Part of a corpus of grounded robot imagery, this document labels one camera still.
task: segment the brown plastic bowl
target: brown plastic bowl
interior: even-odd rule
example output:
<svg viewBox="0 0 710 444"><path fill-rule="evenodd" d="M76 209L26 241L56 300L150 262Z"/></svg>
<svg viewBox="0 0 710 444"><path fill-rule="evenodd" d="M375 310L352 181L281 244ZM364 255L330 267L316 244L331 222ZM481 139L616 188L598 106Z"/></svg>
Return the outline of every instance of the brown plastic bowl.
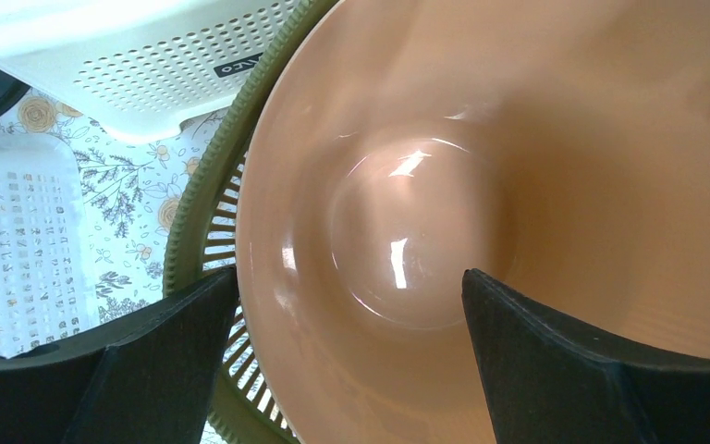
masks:
<svg viewBox="0 0 710 444"><path fill-rule="evenodd" d="M308 444L494 442L467 268L710 358L710 1L344 1L241 191L251 340Z"/></svg>

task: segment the translucent plastic basket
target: translucent plastic basket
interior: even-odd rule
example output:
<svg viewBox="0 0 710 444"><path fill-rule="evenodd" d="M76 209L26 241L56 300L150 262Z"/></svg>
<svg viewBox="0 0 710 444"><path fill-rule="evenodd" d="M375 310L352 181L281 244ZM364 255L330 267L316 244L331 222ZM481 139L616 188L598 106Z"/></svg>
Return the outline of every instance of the translucent plastic basket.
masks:
<svg viewBox="0 0 710 444"><path fill-rule="evenodd" d="M0 68L127 142L229 106L297 0L0 0Z"/></svg>
<svg viewBox="0 0 710 444"><path fill-rule="evenodd" d="M47 135L0 136L0 355L98 324L71 150Z"/></svg>

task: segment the floral pattern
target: floral pattern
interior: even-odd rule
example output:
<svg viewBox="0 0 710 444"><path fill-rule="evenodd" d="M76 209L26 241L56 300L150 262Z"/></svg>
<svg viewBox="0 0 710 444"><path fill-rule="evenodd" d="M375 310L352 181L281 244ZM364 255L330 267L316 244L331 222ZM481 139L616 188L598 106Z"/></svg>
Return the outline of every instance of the floral pattern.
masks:
<svg viewBox="0 0 710 444"><path fill-rule="evenodd" d="M36 90L0 117L0 133L49 134L78 161L101 322L162 298L165 245L181 193L225 113L186 120L177 137L137 146ZM202 442L223 441L206 424Z"/></svg>

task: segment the basket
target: basket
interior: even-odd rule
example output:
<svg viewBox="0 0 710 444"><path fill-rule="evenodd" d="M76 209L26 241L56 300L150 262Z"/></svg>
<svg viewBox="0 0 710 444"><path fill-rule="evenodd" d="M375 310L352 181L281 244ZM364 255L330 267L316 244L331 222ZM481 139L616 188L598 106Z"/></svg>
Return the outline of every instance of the basket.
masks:
<svg viewBox="0 0 710 444"><path fill-rule="evenodd" d="M289 59L337 0L300 0L266 49L181 197L165 255L165 295L235 263L240 177L251 135ZM270 395L237 310L209 416L230 444L297 442Z"/></svg>
<svg viewBox="0 0 710 444"><path fill-rule="evenodd" d="M0 135L0 356L99 324L87 228L69 147Z"/></svg>
<svg viewBox="0 0 710 444"><path fill-rule="evenodd" d="M0 0L0 69L154 142L229 106L297 1Z"/></svg>

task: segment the white basket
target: white basket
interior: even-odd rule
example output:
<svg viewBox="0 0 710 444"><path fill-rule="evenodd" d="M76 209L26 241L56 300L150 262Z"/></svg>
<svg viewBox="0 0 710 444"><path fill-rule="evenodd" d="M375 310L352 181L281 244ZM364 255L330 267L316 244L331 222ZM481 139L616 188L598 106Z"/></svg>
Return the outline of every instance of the white basket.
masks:
<svg viewBox="0 0 710 444"><path fill-rule="evenodd" d="M157 141L229 106L296 3L0 0L0 69L118 139Z"/></svg>
<svg viewBox="0 0 710 444"><path fill-rule="evenodd" d="M44 134L0 135L0 355L99 324L77 163Z"/></svg>

